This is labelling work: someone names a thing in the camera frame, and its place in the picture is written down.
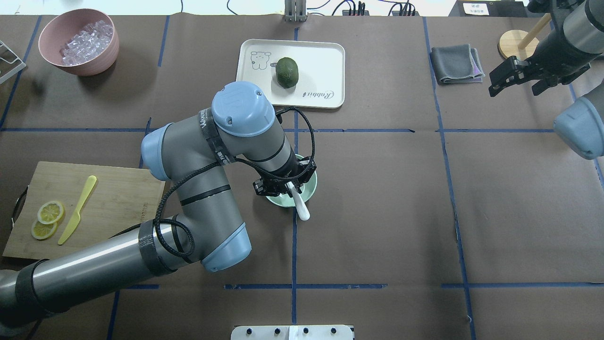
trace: lemon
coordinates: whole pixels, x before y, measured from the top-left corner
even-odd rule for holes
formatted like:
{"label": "lemon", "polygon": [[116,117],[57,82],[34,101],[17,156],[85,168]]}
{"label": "lemon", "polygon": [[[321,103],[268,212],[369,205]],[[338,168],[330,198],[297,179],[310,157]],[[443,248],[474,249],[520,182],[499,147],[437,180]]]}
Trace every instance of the lemon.
{"label": "lemon", "polygon": [[63,217],[65,209],[59,201],[44,203],[38,210],[38,221],[42,224],[53,224]]}
{"label": "lemon", "polygon": [[40,221],[35,221],[31,225],[31,236],[37,240],[46,240],[50,236],[53,236],[54,232],[57,231],[57,223],[43,224]]}

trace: towel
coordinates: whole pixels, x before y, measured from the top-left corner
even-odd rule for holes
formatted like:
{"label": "towel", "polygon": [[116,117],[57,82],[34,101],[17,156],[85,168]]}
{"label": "towel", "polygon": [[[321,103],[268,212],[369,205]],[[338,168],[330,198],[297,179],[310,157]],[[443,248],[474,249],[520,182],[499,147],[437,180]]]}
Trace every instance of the towel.
{"label": "towel", "polygon": [[484,72],[478,51],[470,44],[432,47],[430,59],[440,84],[483,82]]}

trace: ice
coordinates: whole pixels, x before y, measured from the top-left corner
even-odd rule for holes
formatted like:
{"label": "ice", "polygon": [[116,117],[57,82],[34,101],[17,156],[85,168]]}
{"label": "ice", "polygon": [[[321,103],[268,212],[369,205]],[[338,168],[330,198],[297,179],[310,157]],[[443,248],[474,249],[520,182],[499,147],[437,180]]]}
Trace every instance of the ice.
{"label": "ice", "polygon": [[103,20],[84,26],[61,48],[63,64],[79,65],[97,57],[109,46],[112,36],[113,27]]}

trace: yellow knife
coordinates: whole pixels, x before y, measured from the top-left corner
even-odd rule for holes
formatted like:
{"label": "yellow knife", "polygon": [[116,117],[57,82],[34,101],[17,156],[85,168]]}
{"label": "yellow knife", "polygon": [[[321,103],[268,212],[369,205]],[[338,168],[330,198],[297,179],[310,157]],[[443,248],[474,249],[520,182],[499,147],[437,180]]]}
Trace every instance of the yellow knife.
{"label": "yellow knife", "polygon": [[88,196],[92,192],[92,188],[94,188],[94,185],[96,183],[97,177],[94,175],[89,176],[86,180],[86,184],[84,184],[84,189],[82,190],[82,194],[80,195],[80,200],[77,202],[77,206],[75,206],[74,213],[71,214],[71,218],[67,223],[67,227],[65,228],[63,235],[61,235],[61,238],[59,238],[59,246],[65,243],[65,241],[67,241],[71,234],[76,231],[77,225],[80,223],[81,220],[80,210],[82,210],[84,203],[86,203],[86,199],[88,199]]}

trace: blue joint cap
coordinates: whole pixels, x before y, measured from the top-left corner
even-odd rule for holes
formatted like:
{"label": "blue joint cap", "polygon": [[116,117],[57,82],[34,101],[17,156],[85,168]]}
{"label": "blue joint cap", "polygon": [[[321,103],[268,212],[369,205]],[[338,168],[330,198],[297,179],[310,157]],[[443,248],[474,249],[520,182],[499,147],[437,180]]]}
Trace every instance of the blue joint cap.
{"label": "blue joint cap", "polygon": [[217,272],[236,265],[252,251],[248,231],[243,223],[218,248],[214,249],[201,264],[209,272]]}
{"label": "blue joint cap", "polygon": [[580,97],[554,121],[554,131],[579,156],[604,155],[604,123],[594,105]]}
{"label": "blue joint cap", "polygon": [[212,100],[216,125],[237,137],[254,137],[275,122],[275,108],[262,90],[251,82],[233,82]]}
{"label": "blue joint cap", "polygon": [[172,123],[159,128],[146,135],[141,143],[141,156],[143,162],[149,167],[151,174],[161,181],[167,181],[168,175],[165,174],[164,164],[161,161],[161,145],[164,142],[164,134],[168,126]]}

